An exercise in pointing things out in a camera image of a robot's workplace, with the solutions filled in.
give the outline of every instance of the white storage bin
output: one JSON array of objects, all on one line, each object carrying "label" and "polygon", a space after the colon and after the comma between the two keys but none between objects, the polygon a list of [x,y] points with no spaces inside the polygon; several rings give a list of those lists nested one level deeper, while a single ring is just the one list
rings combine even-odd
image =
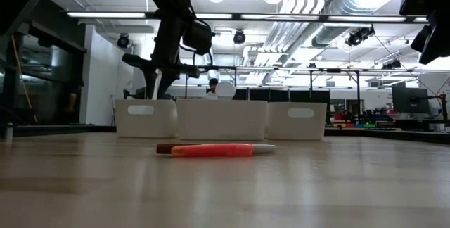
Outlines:
[{"label": "white storage bin", "polygon": [[118,137],[178,136],[175,101],[116,100]]},{"label": "white storage bin", "polygon": [[179,99],[180,139],[263,140],[266,101]]},{"label": "white storage bin", "polygon": [[266,138],[322,140],[325,134],[326,106],[326,103],[270,103]]}]

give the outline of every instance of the orange marker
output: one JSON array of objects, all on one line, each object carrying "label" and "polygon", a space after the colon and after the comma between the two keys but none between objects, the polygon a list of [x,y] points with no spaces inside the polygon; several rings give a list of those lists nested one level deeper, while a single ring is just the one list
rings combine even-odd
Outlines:
[{"label": "orange marker", "polygon": [[174,157],[248,157],[252,152],[251,144],[202,144],[172,148]]}]

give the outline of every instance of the ceiling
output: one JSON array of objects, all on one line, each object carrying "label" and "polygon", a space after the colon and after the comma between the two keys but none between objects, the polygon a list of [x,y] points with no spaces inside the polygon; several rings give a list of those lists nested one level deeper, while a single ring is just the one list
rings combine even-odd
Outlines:
[{"label": "ceiling", "polygon": [[[67,11],[155,11],[156,7],[152,0],[53,0]],[[212,0],[191,0],[193,7],[197,13],[280,13],[283,10],[283,2],[277,4],[268,4],[270,0],[223,0],[220,3],[213,3]],[[398,15],[401,0],[385,0],[373,14],[379,15]],[[152,37],[158,31],[158,20],[102,20],[101,23],[94,22],[97,26],[97,31],[104,34],[111,42],[115,42],[118,37],[118,27],[142,27],[151,26],[154,29]],[[213,30],[219,33],[213,38],[212,52],[215,58],[220,58],[221,64],[235,65],[236,57],[243,58],[245,47],[262,46],[273,32],[273,22],[267,21],[208,21]],[[292,62],[296,63],[293,67],[305,67],[307,63],[315,62],[318,67],[355,67],[355,68],[381,68],[383,61],[391,53],[402,51],[401,62],[406,68],[418,67],[418,54],[409,49],[409,44],[416,36],[422,25],[398,25],[398,24],[377,24],[374,25],[377,39],[370,37],[369,40],[364,41],[361,45],[352,47],[350,50],[344,44],[344,40],[348,37],[348,32],[342,34],[337,39],[333,40],[330,46],[312,56],[306,61],[300,62],[296,58],[292,58]],[[236,45],[233,43],[233,36],[236,30],[244,30],[246,35],[246,43]],[[130,37],[135,43],[141,46],[148,46],[144,44],[148,42],[149,34],[133,33]],[[183,52],[182,58],[192,57],[191,53]],[[381,63],[375,64],[374,61],[381,60]]]}]

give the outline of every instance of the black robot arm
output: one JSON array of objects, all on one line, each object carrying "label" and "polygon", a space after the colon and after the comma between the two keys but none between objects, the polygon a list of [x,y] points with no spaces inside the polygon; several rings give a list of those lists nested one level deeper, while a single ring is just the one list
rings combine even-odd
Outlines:
[{"label": "black robot arm", "polygon": [[146,79],[146,98],[149,99],[154,92],[158,74],[162,77],[157,91],[157,98],[161,99],[167,88],[180,73],[189,77],[199,77],[200,71],[194,65],[184,65],[179,59],[179,44],[183,43],[195,50],[198,55],[209,53],[213,33],[206,23],[195,21],[195,12],[191,0],[153,0],[159,8],[156,16],[161,19],[155,48],[148,61],[136,55],[125,54],[122,60],[142,70]]}]

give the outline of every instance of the bin handle cutout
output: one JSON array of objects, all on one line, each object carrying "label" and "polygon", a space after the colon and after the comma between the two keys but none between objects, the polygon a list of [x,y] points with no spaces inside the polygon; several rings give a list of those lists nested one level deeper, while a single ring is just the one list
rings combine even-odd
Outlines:
[{"label": "bin handle cutout", "polygon": [[288,115],[292,118],[311,118],[314,116],[314,110],[310,108],[289,108]]},{"label": "bin handle cutout", "polygon": [[154,107],[149,105],[131,105],[128,107],[130,115],[152,115],[154,111]]}]

